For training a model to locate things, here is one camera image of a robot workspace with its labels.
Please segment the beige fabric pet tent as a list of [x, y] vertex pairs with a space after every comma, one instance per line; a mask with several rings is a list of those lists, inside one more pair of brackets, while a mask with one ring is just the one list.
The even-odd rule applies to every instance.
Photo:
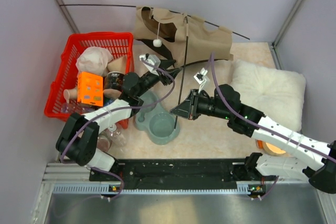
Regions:
[[[147, 6], [136, 8], [136, 19], [132, 32], [135, 40], [141, 41], [162, 59], [174, 59], [175, 65], [183, 65], [186, 45], [186, 13], [174, 13], [164, 8], [150, 8]], [[158, 22], [160, 25], [160, 39], [162, 46], [153, 46], [156, 38]], [[233, 60], [230, 53], [232, 47], [232, 31], [220, 26], [215, 30], [205, 27], [205, 20], [188, 15], [189, 41], [188, 63], [207, 61], [211, 53], [215, 59]]]

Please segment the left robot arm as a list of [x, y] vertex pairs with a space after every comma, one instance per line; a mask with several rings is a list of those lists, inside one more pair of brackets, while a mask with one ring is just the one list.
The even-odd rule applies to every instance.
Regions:
[[67, 157], [80, 166], [101, 170], [107, 180], [117, 178], [119, 168], [114, 164], [115, 159], [97, 148], [99, 134], [146, 108], [140, 97], [158, 82], [175, 86], [175, 78], [182, 71], [182, 67], [171, 68], [174, 60], [162, 60], [159, 66], [146, 60], [142, 62], [154, 72], [148, 71], [142, 76], [128, 72], [122, 80], [121, 95], [114, 102], [90, 113], [70, 115], [56, 143], [61, 161]]

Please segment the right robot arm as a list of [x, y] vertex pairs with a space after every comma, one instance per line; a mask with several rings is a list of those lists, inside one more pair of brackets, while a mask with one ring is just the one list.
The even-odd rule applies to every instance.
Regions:
[[192, 89], [170, 113], [187, 120], [201, 115], [227, 120], [227, 126], [235, 133], [270, 143], [290, 154], [288, 158], [251, 154], [245, 163], [245, 174], [252, 180], [262, 175], [295, 178], [324, 193], [335, 194], [335, 143], [320, 142], [280, 125], [241, 103], [240, 94], [228, 84], [216, 87], [213, 97]]

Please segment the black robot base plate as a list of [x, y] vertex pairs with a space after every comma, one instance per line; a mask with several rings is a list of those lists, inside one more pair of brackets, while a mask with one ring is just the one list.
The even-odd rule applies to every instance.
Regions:
[[110, 169], [113, 177], [93, 172], [91, 182], [117, 182], [125, 189], [235, 189], [237, 182], [267, 182], [275, 176], [262, 176], [246, 167], [243, 158], [211, 159], [119, 159]]

